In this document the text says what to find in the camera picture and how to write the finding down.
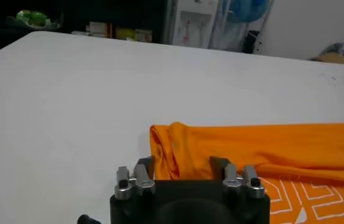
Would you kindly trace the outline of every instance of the blue fan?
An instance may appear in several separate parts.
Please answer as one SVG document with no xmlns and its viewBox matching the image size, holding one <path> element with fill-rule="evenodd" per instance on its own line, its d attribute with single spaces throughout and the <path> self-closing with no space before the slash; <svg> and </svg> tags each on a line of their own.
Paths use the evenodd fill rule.
<svg viewBox="0 0 344 224">
<path fill-rule="evenodd" d="M 251 23 L 261 18 L 268 9 L 269 0 L 230 0 L 227 20 L 232 23 Z M 227 1 L 223 1 L 226 11 Z"/>
</svg>

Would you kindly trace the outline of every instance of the white wall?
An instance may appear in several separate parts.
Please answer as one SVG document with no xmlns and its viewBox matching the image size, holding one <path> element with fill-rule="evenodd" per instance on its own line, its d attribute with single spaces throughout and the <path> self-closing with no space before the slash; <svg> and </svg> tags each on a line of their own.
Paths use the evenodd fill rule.
<svg viewBox="0 0 344 224">
<path fill-rule="evenodd" d="M 344 0 L 274 0 L 255 54 L 310 59 L 344 41 Z"/>
</svg>

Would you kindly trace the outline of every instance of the table surface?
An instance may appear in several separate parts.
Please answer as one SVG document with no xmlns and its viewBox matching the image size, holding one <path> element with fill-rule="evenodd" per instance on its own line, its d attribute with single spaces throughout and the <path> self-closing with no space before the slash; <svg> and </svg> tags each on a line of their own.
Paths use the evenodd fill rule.
<svg viewBox="0 0 344 224">
<path fill-rule="evenodd" d="M 35 32 L 0 51 L 0 223 L 109 222 L 149 127 L 344 122 L 344 65 Z"/>
</svg>

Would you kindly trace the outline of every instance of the white printed pattern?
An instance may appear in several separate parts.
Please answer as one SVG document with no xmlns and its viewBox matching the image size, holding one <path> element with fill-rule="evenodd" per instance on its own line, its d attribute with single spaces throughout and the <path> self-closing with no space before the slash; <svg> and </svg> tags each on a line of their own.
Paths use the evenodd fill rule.
<svg viewBox="0 0 344 224">
<path fill-rule="evenodd" d="M 279 195 L 279 198 L 270 200 L 271 203 L 276 203 L 276 202 L 279 202 L 279 201 L 282 201 L 282 200 L 283 200 L 283 198 L 282 198 L 282 196 L 281 196 L 281 193 L 280 193 L 280 190 L 279 190 L 279 188 L 278 188 L 275 184 L 273 184 L 273 183 L 271 183 L 271 182 L 269 182 L 269 181 L 267 181 L 267 180 L 265 180 L 265 179 L 263 179 L 263 178 L 261 178 L 261 180 L 262 180 L 263 182 L 265 182 L 265 183 L 267 183 L 267 184 L 273 186 L 273 187 L 276 189 L 276 191 L 277 191 L 277 193 L 278 193 L 278 195 Z M 271 214 L 271 215 L 275 215 L 275 214 L 279 214 L 279 213 L 283 213 L 283 212 L 292 212 L 292 211 L 293 211 L 293 210 L 292 210 L 292 204 L 291 204 L 291 202 L 290 202 L 290 200 L 289 200 L 287 190 L 286 190 L 286 188 L 284 187 L 284 183 L 283 183 L 283 181 L 282 181 L 280 178 L 279 178 L 279 182 L 280 182 L 280 185 L 281 185 L 281 187 L 282 187 L 282 189 L 283 189 L 283 191 L 284 191 L 284 195 L 286 196 L 287 202 L 288 202 L 288 204 L 289 204 L 289 209 L 283 209 L 283 210 L 279 210 L 279 211 L 270 211 L 270 214 Z M 297 198 L 298 198 L 299 204 L 300 204 L 300 205 L 303 205 L 303 203 L 302 203 L 302 201 L 301 201 L 301 199 L 300 199 L 299 192 L 298 192 L 298 190 L 296 189 L 296 187 L 295 187 L 293 181 L 290 181 L 290 183 L 291 183 L 291 185 L 292 185 L 292 187 L 293 187 L 293 189 L 294 189 L 294 191 L 295 191 L 295 193 L 296 193 L 296 196 L 297 196 Z M 325 187 L 325 188 L 328 190 L 329 194 L 321 195 L 321 196 L 318 196 L 318 197 L 310 197 L 310 196 L 308 195 L 307 191 L 306 191 L 306 188 L 304 187 L 304 184 L 303 184 L 302 182 L 300 182 L 300 185 L 301 185 L 301 187 L 302 187 L 302 189 L 303 189 L 303 191 L 304 191 L 304 194 L 306 195 L 306 197 L 307 197 L 308 200 L 316 200 L 316 199 L 321 199 L 321 198 L 325 198 L 325 197 L 332 197 L 332 196 L 334 196 L 333 191 L 338 195 L 338 197 L 339 197 L 339 199 L 340 199 L 340 200 L 338 200 L 338 201 L 332 201 L 332 202 L 329 202 L 329 203 L 323 203 L 323 204 L 319 204 L 319 205 L 313 205 L 313 206 L 312 206 L 312 210 L 313 210 L 313 212 L 314 212 L 314 214 L 315 214 L 315 218 L 316 218 L 317 220 L 330 219 L 330 218 L 334 218 L 334 217 L 341 217 L 341 216 L 344 216 L 344 213 L 340 213 L 340 214 L 331 214 L 331 215 L 326 215 L 326 216 L 318 216 L 317 211 L 316 211 L 316 208 L 319 208 L 319 207 L 330 206 L 330 205 L 335 205 L 335 204 L 341 204 L 341 203 L 344 202 L 344 201 L 343 201 L 342 195 L 338 192 L 338 190 L 337 190 L 335 187 L 333 187 L 333 186 L 330 186 L 330 187 L 329 187 L 329 186 L 327 186 L 327 185 L 316 186 L 316 185 L 313 185 L 313 184 L 311 183 L 311 187 L 314 188 L 314 189 L 316 189 L 316 188 L 324 188 L 324 187 Z"/>
</svg>

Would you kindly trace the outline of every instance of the metal bracket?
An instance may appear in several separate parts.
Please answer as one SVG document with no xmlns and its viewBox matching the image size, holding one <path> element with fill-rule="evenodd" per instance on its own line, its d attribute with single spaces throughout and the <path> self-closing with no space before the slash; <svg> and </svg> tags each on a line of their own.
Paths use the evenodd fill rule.
<svg viewBox="0 0 344 224">
<path fill-rule="evenodd" d="M 260 179 L 257 177 L 254 166 L 245 166 L 244 181 L 248 190 L 249 197 L 263 198 L 265 196 L 265 188 Z"/>
<path fill-rule="evenodd" d="M 127 167 L 121 166 L 116 172 L 117 185 L 115 186 L 115 198 L 118 200 L 128 200 L 132 195 L 132 184 L 129 182 L 129 171 Z"/>
<path fill-rule="evenodd" d="M 155 183 L 149 178 L 145 165 L 137 164 L 134 168 L 134 176 L 138 195 L 143 196 L 145 192 L 155 193 Z"/>
<path fill-rule="evenodd" d="M 236 191 L 239 194 L 242 184 L 237 179 L 237 169 L 232 163 L 229 163 L 225 168 L 225 179 L 223 180 L 223 186 L 226 190 Z"/>
</svg>

